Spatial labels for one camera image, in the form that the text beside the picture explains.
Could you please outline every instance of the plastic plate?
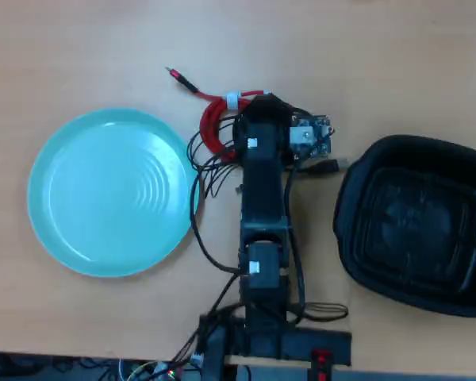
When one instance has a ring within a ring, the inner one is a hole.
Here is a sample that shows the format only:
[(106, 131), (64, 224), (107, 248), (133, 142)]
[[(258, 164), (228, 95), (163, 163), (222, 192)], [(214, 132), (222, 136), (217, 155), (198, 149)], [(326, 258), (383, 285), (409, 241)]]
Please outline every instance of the plastic plate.
[(72, 270), (131, 275), (185, 236), (195, 175), (185, 143), (159, 119), (133, 109), (94, 111), (40, 151), (28, 186), (30, 221), (46, 250)]

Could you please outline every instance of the black tray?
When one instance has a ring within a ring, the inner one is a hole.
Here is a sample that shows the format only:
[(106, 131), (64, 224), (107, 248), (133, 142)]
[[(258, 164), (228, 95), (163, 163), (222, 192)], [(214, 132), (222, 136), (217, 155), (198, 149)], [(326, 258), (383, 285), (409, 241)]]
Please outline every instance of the black tray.
[(392, 136), (346, 174), (334, 231), (347, 272), (390, 298), (476, 317), (476, 151)]

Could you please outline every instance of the wooden table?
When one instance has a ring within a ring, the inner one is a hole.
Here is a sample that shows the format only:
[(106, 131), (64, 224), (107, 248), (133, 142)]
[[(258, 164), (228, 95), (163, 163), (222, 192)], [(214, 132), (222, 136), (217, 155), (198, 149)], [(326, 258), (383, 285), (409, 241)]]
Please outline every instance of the wooden table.
[[(332, 116), (337, 156), (414, 133), (476, 148), (476, 0), (0, 0), (0, 350), (166, 359), (228, 275), (191, 235), (160, 265), (92, 279), (50, 257), (25, 208), (42, 144), (88, 111), (132, 106), (185, 139), (203, 90), (268, 89)], [(205, 205), (202, 235), (236, 263), (240, 174)], [(476, 319), (432, 314), (352, 282), (332, 234), (341, 176), (299, 182), (307, 298), (347, 303), (354, 369), (476, 374)], [(233, 288), (227, 302), (238, 298)]]

